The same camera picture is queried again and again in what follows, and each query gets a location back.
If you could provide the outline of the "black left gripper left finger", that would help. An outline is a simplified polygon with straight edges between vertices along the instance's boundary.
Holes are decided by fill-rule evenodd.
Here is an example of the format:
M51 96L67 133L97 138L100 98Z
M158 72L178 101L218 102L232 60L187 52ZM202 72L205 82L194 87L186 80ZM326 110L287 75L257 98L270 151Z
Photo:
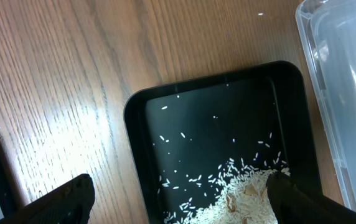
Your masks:
M95 203L95 189L89 174L80 174L0 223L87 224Z

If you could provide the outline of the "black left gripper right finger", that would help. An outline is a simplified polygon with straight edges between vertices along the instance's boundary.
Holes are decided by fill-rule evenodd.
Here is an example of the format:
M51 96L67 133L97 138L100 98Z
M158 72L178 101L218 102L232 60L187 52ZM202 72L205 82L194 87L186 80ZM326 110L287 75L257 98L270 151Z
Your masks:
M266 186L278 223L356 223L356 212L323 195L303 192L286 174L269 175Z

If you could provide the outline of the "pile of rice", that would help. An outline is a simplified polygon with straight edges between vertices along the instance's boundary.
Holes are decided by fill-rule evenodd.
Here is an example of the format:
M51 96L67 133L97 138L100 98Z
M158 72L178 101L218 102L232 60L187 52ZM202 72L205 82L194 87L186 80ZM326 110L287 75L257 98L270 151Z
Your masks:
M275 223L269 175L288 173L274 89L234 82L146 102L163 223Z

